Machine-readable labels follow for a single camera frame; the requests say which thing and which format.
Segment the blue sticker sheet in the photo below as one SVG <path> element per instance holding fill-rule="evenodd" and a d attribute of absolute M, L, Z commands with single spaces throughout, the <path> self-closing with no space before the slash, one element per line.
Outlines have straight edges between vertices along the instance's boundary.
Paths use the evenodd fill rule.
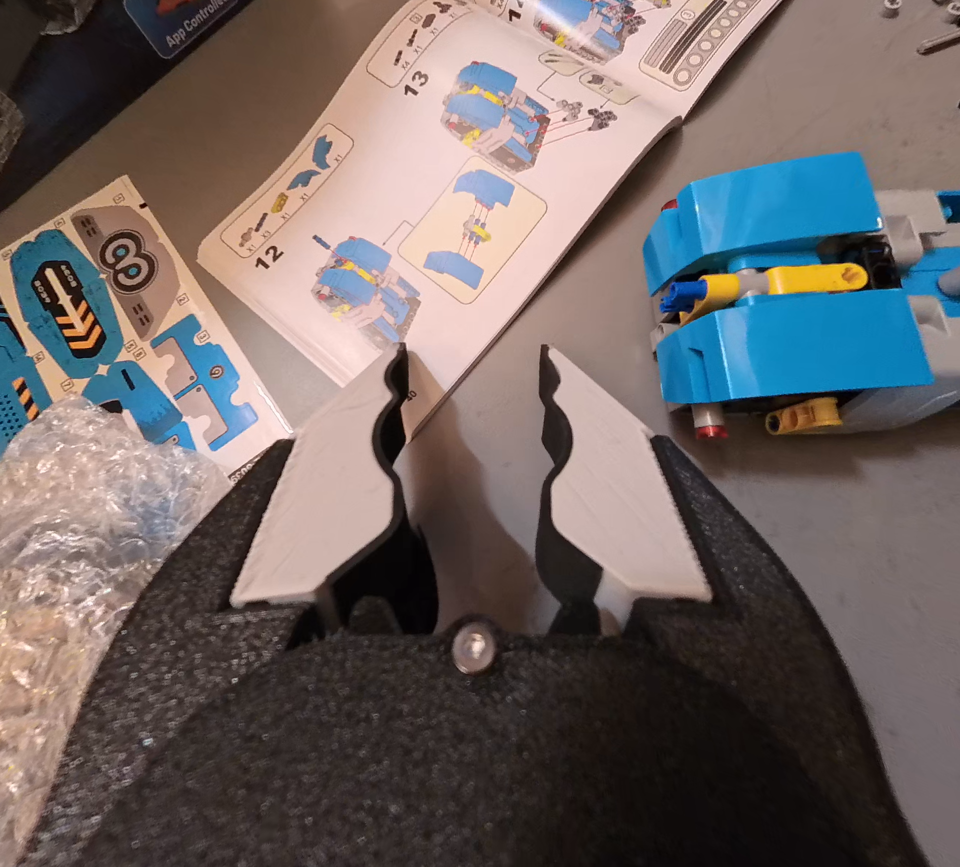
<path fill-rule="evenodd" d="M 232 480 L 292 434 L 126 176 L 2 249 L 1 452 L 67 396 Z"/>

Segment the open instruction booklet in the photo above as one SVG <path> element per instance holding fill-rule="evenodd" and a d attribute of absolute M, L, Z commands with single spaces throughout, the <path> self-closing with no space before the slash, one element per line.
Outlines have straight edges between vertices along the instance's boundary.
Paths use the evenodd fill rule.
<path fill-rule="evenodd" d="M 198 262 L 412 435 L 781 1 L 411 0 Z"/>

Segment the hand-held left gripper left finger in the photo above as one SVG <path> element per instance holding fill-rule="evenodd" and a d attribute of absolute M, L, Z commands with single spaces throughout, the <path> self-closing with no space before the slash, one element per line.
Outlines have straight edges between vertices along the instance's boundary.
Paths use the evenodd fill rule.
<path fill-rule="evenodd" d="M 346 626 L 342 579 L 406 516 L 394 469 L 407 436 L 405 344 L 381 353 L 294 437 L 229 597 L 233 609 L 316 603 L 324 627 Z"/>

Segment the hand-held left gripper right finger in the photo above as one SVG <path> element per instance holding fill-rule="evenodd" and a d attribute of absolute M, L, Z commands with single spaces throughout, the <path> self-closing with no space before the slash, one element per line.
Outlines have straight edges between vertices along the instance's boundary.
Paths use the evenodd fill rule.
<path fill-rule="evenodd" d="M 558 606 L 623 630 L 639 601 L 711 603 L 654 432 L 553 345 L 537 384 L 550 467 L 534 561 Z"/>

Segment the dark toy kit box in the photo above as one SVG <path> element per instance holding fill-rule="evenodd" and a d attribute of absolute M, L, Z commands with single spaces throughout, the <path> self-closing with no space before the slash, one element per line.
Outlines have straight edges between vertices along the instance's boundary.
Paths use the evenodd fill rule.
<path fill-rule="evenodd" d="M 255 0 L 1 0 L 5 210 Z"/>

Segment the blue grey toy robot model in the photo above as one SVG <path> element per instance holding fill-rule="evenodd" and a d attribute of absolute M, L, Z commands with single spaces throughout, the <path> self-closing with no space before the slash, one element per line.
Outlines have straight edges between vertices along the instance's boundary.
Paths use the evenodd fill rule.
<path fill-rule="evenodd" d="M 691 181 L 643 244 L 661 396 L 696 435 L 911 426 L 959 399 L 957 190 L 874 188 L 860 153 Z"/>

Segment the crumpled clear plastic wrap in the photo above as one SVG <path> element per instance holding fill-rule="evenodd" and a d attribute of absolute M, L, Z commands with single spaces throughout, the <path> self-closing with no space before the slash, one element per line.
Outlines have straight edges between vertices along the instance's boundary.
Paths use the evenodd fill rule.
<path fill-rule="evenodd" d="M 2 824 L 30 819 L 95 669 L 170 553 L 231 485 L 91 401 L 55 402 L 1 470 Z"/>

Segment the grey desk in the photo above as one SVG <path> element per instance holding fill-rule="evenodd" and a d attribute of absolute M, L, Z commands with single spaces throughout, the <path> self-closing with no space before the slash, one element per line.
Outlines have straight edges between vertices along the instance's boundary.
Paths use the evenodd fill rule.
<path fill-rule="evenodd" d="M 200 242 L 288 155 L 407 0 L 256 0 L 2 212 L 2 241 L 129 176 L 292 426 L 336 385 L 196 264 Z M 839 151 L 880 189 L 958 189 L 958 50 L 931 0 L 784 0 L 680 129 L 631 171 L 536 297 L 397 461 L 438 573 L 440 626 L 483 613 L 540 631 L 534 573 L 540 346 L 683 446 L 777 552 L 841 651 L 932 865 L 958 865 L 958 415 L 853 436 L 696 441 L 668 417 L 642 242 L 691 181 Z"/>

